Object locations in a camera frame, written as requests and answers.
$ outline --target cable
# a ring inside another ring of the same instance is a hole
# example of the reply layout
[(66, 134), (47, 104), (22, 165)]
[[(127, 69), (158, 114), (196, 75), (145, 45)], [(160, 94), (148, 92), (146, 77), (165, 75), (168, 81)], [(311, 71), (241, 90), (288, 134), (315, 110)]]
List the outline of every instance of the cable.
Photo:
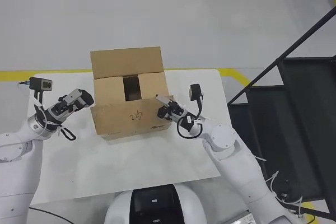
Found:
[(185, 139), (194, 139), (194, 138), (198, 138), (202, 132), (203, 132), (203, 125), (202, 124), (198, 124), (200, 126), (200, 131), (199, 131), (199, 134), (197, 134), (196, 136), (184, 136), (180, 133), (179, 131), (179, 124), (181, 123), (181, 121), (185, 118), (186, 116), (182, 116), (181, 118), (178, 119), (177, 121), (177, 132), (178, 132), (178, 135), (182, 138), (185, 138)]
[(46, 114), (45, 114), (44, 110), (41, 108), (42, 105), (37, 105), (37, 106), (38, 106), (39, 110), (42, 112), (42, 114), (44, 115), (45, 127), (44, 127), (44, 129), (41, 131), (41, 133), (38, 134), (35, 138), (30, 139), (30, 140), (27, 140), (27, 141), (24, 141), (24, 142), (17, 142), (17, 143), (10, 143), (10, 144), (2, 144), (2, 145), (0, 146), (0, 148), (5, 147), (5, 146), (14, 146), (14, 145), (16, 145), (16, 144), (23, 144), (23, 143), (31, 142), (32, 140), (35, 140), (35, 139), (39, 138), (39, 137), (45, 132), (45, 130), (46, 130), (46, 128), (47, 128), (47, 122), (46, 122), (46, 121), (47, 121), (47, 117), (46, 117)]
[(61, 219), (65, 220), (65, 221), (67, 221), (68, 223), (74, 224), (74, 223), (71, 222), (70, 220), (68, 220), (68, 219), (66, 219), (66, 218), (64, 218), (64, 217), (62, 217), (62, 216), (59, 216), (58, 214), (54, 214), (54, 213), (52, 213), (52, 212), (48, 212), (48, 211), (41, 210), (41, 209), (38, 209), (38, 208), (33, 208), (33, 207), (29, 207), (29, 208), (32, 209), (32, 210), (36, 210), (36, 211), (39, 211), (39, 212), (44, 212), (44, 213), (50, 214), (50, 215), (52, 215), (52, 216), (56, 216), (56, 217), (58, 217), (58, 218), (61, 218)]
[(269, 180), (271, 180), (270, 182), (270, 191), (275, 195), (275, 198), (284, 204), (291, 204), (291, 205), (295, 205), (298, 203), (298, 214), (301, 215), (301, 206), (302, 206), (302, 196), (299, 198), (299, 200), (295, 201), (295, 202), (285, 202), (283, 200), (281, 200), (280, 198), (278, 198), (277, 194), (274, 192), (273, 190), (273, 182), (275, 180), (275, 178), (277, 177), (277, 175), (279, 174), (279, 171), (276, 171), (271, 178), (267, 179), (265, 182), (268, 182)]
[(308, 222), (307, 224), (311, 224), (311, 223), (313, 223), (315, 220), (316, 220), (316, 216), (314, 216), (314, 218), (313, 218), (310, 222)]
[(197, 104), (198, 104), (198, 114), (195, 118), (199, 119), (199, 116), (200, 116), (200, 114), (202, 113), (202, 110), (203, 110), (203, 104), (202, 104), (202, 101), (200, 100), (200, 98), (198, 98)]
[(264, 162), (267, 161), (266, 159), (264, 159), (264, 158), (260, 158), (260, 157), (258, 157), (258, 156), (255, 156), (254, 154), (253, 154), (253, 156), (254, 156), (256, 159), (258, 159), (258, 160), (261, 160), (261, 161), (264, 161)]
[[(197, 105), (198, 105), (198, 114), (195, 116), (196, 119), (199, 119), (199, 116), (200, 114), (202, 113), (202, 110), (203, 110), (203, 105), (202, 105), (202, 101), (200, 98), (198, 98), (197, 100)], [(180, 133), (179, 131), (179, 126), (180, 126), (180, 123), (181, 121), (186, 118), (187, 116), (182, 116), (181, 118), (178, 119), (177, 121), (177, 132), (178, 132), (178, 135), (182, 138), (185, 138), (185, 139), (194, 139), (194, 138), (198, 138), (202, 133), (203, 133), (203, 124), (198, 124), (200, 126), (200, 131), (199, 131), (199, 134), (197, 134), (196, 136), (184, 136)]]
[(74, 140), (76, 140), (76, 136), (68, 129), (68, 128), (66, 128), (66, 127), (64, 127), (64, 126), (62, 126), (62, 125), (60, 125), (60, 132), (68, 139), (68, 140), (70, 140), (70, 141), (74, 141)]

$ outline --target open cardboard box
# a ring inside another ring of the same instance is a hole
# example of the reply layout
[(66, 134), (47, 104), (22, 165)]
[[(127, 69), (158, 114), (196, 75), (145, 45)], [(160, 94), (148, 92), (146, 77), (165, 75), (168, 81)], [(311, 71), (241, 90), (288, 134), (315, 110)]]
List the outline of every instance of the open cardboard box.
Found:
[(170, 126), (157, 117), (162, 104), (155, 96), (169, 96), (159, 47), (100, 50), (91, 52), (91, 61), (98, 135), (116, 139)]

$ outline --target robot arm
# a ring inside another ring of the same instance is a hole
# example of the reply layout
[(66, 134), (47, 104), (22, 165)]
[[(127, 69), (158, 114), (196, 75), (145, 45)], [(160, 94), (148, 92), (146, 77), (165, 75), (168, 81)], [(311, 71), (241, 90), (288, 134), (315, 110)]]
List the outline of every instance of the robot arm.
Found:
[(75, 111), (94, 103), (75, 89), (50, 108), (39, 105), (18, 132), (0, 134), (0, 224), (24, 224), (41, 174), (43, 140), (51, 137)]
[[(190, 91), (191, 100), (200, 101), (200, 88), (198, 95), (199, 99)], [(156, 99), (164, 104), (158, 111), (158, 117), (176, 122), (177, 128), (186, 129), (193, 136), (191, 138), (203, 140), (203, 147), (216, 168), (240, 194), (257, 223), (301, 224), (275, 199), (254, 155), (231, 126), (199, 116), (200, 112), (195, 116), (166, 97), (157, 95)]]

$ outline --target black cable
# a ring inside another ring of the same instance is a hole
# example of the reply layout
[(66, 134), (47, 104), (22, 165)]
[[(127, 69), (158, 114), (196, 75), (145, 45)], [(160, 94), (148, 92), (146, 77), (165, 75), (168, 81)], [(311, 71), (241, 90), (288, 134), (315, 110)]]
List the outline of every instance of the black cable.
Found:
[(202, 105), (202, 101), (200, 100), (200, 98), (197, 100), (197, 104), (198, 104), (198, 114), (196, 118), (198, 119), (203, 110), (203, 105)]
[[(197, 116), (195, 116), (196, 119), (199, 118), (199, 116), (200, 116), (200, 114), (202, 113), (202, 110), (203, 110), (203, 105), (202, 105), (202, 101), (201, 101), (200, 98), (197, 100), (197, 104), (198, 104), (198, 114), (197, 114)], [(182, 116), (182, 117), (179, 118), (178, 121), (177, 121), (177, 132), (178, 132), (178, 135), (179, 135), (180, 137), (182, 137), (182, 138), (185, 138), (185, 139), (194, 139), (194, 138), (198, 138), (198, 137), (203, 133), (203, 125), (202, 125), (202, 124), (199, 124), (199, 126), (200, 126), (200, 131), (199, 131), (199, 134), (197, 134), (196, 136), (184, 136), (184, 135), (182, 135), (182, 134), (180, 133), (180, 131), (179, 131), (180, 123), (181, 123), (181, 121), (182, 121), (184, 118), (186, 118), (186, 117), (187, 117), (187, 116)]]
[(44, 92), (43, 91), (40, 91), (40, 99), (39, 99), (39, 102), (42, 104), (43, 103), (43, 94)]
[(182, 116), (181, 118), (178, 119), (177, 121), (177, 132), (178, 132), (178, 135), (182, 138), (185, 138), (185, 139), (194, 139), (194, 138), (198, 138), (202, 132), (203, 132), (203, 125), (202, 124), (199, 124), (200, 125), (200, 131), (199, 131), (199, 134), (197, 134), (196, 136), (184, 136), (180, 133), (179, 131), (179, 124), (180, 122), (185, 118), (186, 116)]
[(74, 140), (76, 140), (76, 136), (68, 129), (68, 128), (63, 128), (63, 129), (61, 129), (60, 130), (61, 132), (62, 132), (62, 134), (68, 139), (68, 140), (70, 140), (70, 141), (74, 141)]
[(61, 218), (61, 219), (65, 220), (65, 221), (67, 221), (67, 222), (69, 222), (69, 223), (71, 223), (71, 224), (74, 224), (74, 223), (71, 222), (70, 220), (68, 220), (68, 219), (66, 219), (66, 218), (64, 218), (64, 217), (62, 217), (62, 216), (59, 216), (58, 214), (54, 214), (54, 213), (52, 213), (52, 212), (48, 212), (48, 211), (41, 210), (41, 209), (38, 209), (38, 208), (33, 208), (33, 207), (29, 207), (29, 208), (32, 209), (32, 210), (36, 210), (36, 211), (39, 211), (39, 212), (44, 212), (44, 213), (50, 214), (50, 215), (52, 215), (52, 216), (56, 216), (56, 217)]
[(314, 216), (314, 218), (310, 222), (308, 222), (307, 224), (313, 223), (315, 221), (315, 219), (316, 219), (316, 216)]

